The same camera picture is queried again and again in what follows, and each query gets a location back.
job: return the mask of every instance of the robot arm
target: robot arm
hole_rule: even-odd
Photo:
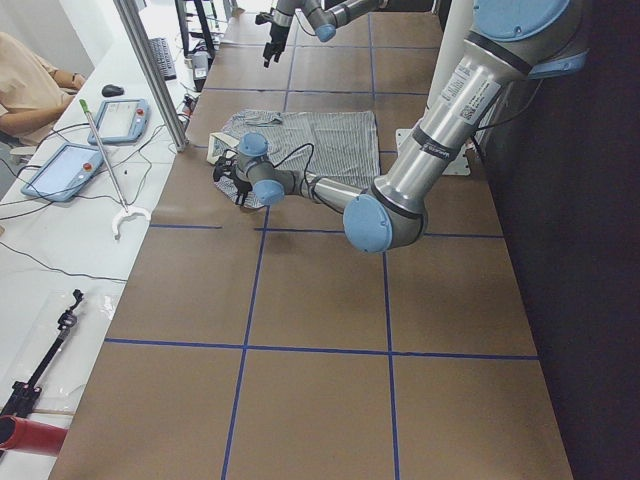
[[[278,6],[283,3],[307,2],[280,0]],[[353,3],[373,6],[380,2]],[[305,178],[305,172],[276,170],[259,134],[243,138],[238,176],[251,183],[265,205],[295,194],[343,212],[345,233],[359,250],[383,252],[415,242],[427,225],[427,192],[476,131],[502,89],[514,80],[526,79],[534,66],[536,78],[541,78],[571,73],[584,63],[586,35],[581,32],[588,23],[590,2],[540,3],[476,0],[475,23],[465,39],[462,60],[402,145],[392,168],[365,191],[312,174]],[[344,4],[335,8],[344,8]]]
[[[388,0],[347,0],[333,8],[324,10],[320,0],[278,0],[269,13],[256,16],[256,24],[271,23],[271,42],[264,47],[264,66],[269,67],[271,58],[275,62],[287,45],[289,30],[297,9],[302,10],[321,42],[328,42],[338,27],[378,8],[384,8]]]

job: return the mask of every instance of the table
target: table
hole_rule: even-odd
[[[177,25],[172,24],[171,15],[175,16],[172,6],[163,5],[141,12],[149,37],[165,36],[172,48],[178,78],[168,81],[167,86],[177,106],[184,94],[193,88],[193,82],[174,41],[175,28],[171,27]],[[152,211],[171,170],[175,149],[167,130],[161,127],[162,117],[127,38],[119,39],[110,48],[77,98],[87,100],[91,110],[96,112],[103,100],[100,91],[107,83],[124,87],[124,96],[117,98],[146,98],[150,103],[151,114],[144,136],[135,145],[106,148],[112,165],[117,165],[149,142],[142,150],[146,159],[134,154],[116,167],[115,172],[127,200],[132,201],[140,189],[135,205]],[[55,129],[84,122],[86,118],[79,102],[73,102],[56,123]],[[62,132],[69,141],[81,144],[86,144],[88,134],[88,127]],[[47,139],[30,164],[42,165],[63,141],[57,135]],[[21,178],[28,179],[33,172],[25,170]],[[20,193],[21,186],[22,182],[16,181],[2,203],[26,199]],[[98,174],[80,195],[109,195],[117,199],[107,173]],[[2,206],[0,218],[27,213],[46,203],[33,200]],[[77,288],[85,293],[85,302],[77,309],[77,329],[41,381],[44,398],[39,402],[40,408],[53,405],[69,414],[34,414],[31,418],[35,420],[65,427],[70,424],[82,389],[73,392],[67,405],[62,405],[59,400],[47,400],[47,397],[61,397],[62,392],[56,392],[56,389],[64,390],[69,382],[76,382],[78,386],[86,383],[148,228],[148,222],[143,217],[133,217],[122,223],[121,238],[115,241],[111,233],[111,220],[120,209],[121,206],[109,198],[75,198],[69,203],[54,203],[36,213],[0,221],[6,229],[0,241],[19,251],[28,252],[51,267],[123,280],[68,277],[47,271],[33,260],[0,246],[0,379],[4,378],[0,385],[0,401],[3,403],[9,398],[13,380],[26,381],[29,369],[37,366],[55,338],[56,321],[64,309],[71,305],[71,292]],[[12,373],[20,375],[20,378],[14,378]],[[47,478],[54,461],[53,458],[10,452],[5,454],[0,464],[0,479]]]
[[[321,205],[239,209],[194,146],[243,108],[372,110],[388,169],[437,19],[373,13],[331,45],[296,25],[268,70],[253,20],[216,56],[51,478],[570,479],[481,169],[438,181],[424,239],[367,255]]]

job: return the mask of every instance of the red pipe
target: red pipe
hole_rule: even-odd
[[[66,436],[65,428],[12,415],[0,417],[0,450],[56,457]]]

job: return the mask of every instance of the white desk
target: white desk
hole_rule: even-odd
[[[192,88],[193,82],[174,41],[175,34],[163,34],[167,31],[167,25],[176,26],[173,7],[154,6],[143,11],[141,16],[149,37],[165,36],[173,50],[178,78],[168,81],[167,86],[177,106],[187,91],[183,85]],[[120,39],[112,46],[77,98],[87,100],[90,109],[96,112],[103,100],[100,91],[107,83],[124,87],[124,96],[118,98],[146,98],[151,107],[147,130],[137,144],[107,147],[110,161],[116,165],[147,142],[163,121],[127,38]],[[55,128],[84,122],[86,118],[76,101]],[[69,141],[82,144],[86,144],[88,134],[88,127],[63,132]],[[63,141],[58,136],[51,137],[42,144],[30,163],[42,165]],[[115,172],[126,199],[131,202],[151,166],[135,205],[152,211],[175,155],[166,128],[157,132],[142,153],[150,164],[136,154],[116,167]],[[34,172],[27,170],[21,178],[28,179]],[[20,193],[22,184],[16,181],[1,203],[28,198]],[[117,199],[106,172],[97,175],[80,195],[110,195]],[[28,212],[45,203],[43,200],[34,200],[0,206],[0,218]],[[148,222],[142,216],[123,222],[121,238],[116,241],[111,232],[111,220],[120,209],[118,203],[106,198],[75,198],[69,203],[54,203],[24,217],[0,220],[6,229],[0,241],[67,272],[127,279]],[[0,246],[0,379],[4,379],[0,384],[0,403],[4,404],[9,398],[13,380],[26,381],[38,365],[57,334],[57,319],[73,303],[71,293],[76,288],[80,289],[85,294],[85,301],[76,310],[78,326],[43,376],[40,382],[44,387],[43,398],[37,405],[37,408],[67,410],[69,414],[31,416],[45,423],[68,426],[124,286],[124,282],[71,278],[51,272],[33,260]],[[78,388],[74,388],[71,395],[67,396],[70,385]],[[0,463],[0,480],[46,479],[54,462],[55,459],[51,457],[7,452]]]

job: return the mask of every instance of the blue joint cap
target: blue joint cap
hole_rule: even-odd
[[[391,219],[384,206],[371,195],[358,195],[351,200],[344,209],[342,223],[349,241],[362,252],[384,252],[391,246]]]
[[[475,0],[475,24],[494,42],[516,42],[532,37],[555,22],[570,0]]]
[[[247,157],[261,157],[267,153],[269,142],[259,133],[246,133],[238,144],[238,151]]]
[[[320,40],[322,43],[328,42],[336,36],[336,27],[334,27],[330,23],[320,25],[318,28],[316,28],[316,35],[318,36],[318,40]]]
[[[284,199],[284,187],[280,182],[271,179],[256,182],[253,193],[263,205],[275,205]]]

